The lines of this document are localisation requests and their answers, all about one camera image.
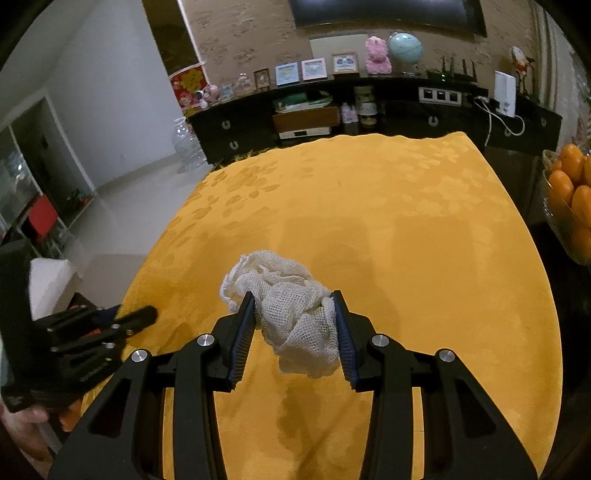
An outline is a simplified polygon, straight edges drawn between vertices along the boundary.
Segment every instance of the tv screen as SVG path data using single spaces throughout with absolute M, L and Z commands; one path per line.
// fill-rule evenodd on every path
M 290 0 L 296 27 L 400 20 L 486 37 L 480 0 Z

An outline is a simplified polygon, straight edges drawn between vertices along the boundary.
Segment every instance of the yellow tablecloth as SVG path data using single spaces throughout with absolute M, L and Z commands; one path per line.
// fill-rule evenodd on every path
M 210 332 L 226 314 L 223 276 L 258 249 L 304 264 L 407 349 L 457 352 L 541 472 L 560 409 L 556 310 L 519 213 L 464 134 L 336 137 L 212 173 L 129 288 L 124 312 L 160 312 L 129 351 L 174 351 Z M 230 479 L 359 478 L 372 396 L 352 392 L 340 369 L 320 380 L 282 375 L 255 332 L 243 381 L 215 398 Z M 168 428 L 170 418 L 168 402 Z M 419 411 L 415 419 L 421 478 Z

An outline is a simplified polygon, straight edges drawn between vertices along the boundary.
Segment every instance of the white mesh cloth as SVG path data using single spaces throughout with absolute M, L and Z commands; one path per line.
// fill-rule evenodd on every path
M 256 325 L 283 373 L 318 378 L 335 371 L 335 303 L 306 267 L 269 250 L 241 255 L 224 277 L 220 297 L 234 313 L 247 291 L 256 300 Z

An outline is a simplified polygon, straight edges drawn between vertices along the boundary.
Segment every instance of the power outlet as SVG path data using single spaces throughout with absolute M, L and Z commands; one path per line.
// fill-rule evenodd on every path
M 421 103 L 462 106 L 462 93 L 441 88 L 419 87 L 418 101 Z

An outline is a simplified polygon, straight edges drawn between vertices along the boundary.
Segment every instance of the patterned wallpaper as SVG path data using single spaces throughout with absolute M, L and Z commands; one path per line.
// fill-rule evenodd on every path
M 509 48 L 535 57 L 534 18 L 528 0 L 480 0 L 488 38 L 400 22 L 351 22 L 296 28 L 288 0 L 182 0 L 210 81 L 232 82 L 241 72 L 312 58 L 310 38 L 369 33 L 388 38 L 394 30 L 415 34 L 425 55 L 420 67 L 440 68 L 441 57 L 476 62 L 479 83 L 492 91 L 494 71 L 512 72 Z

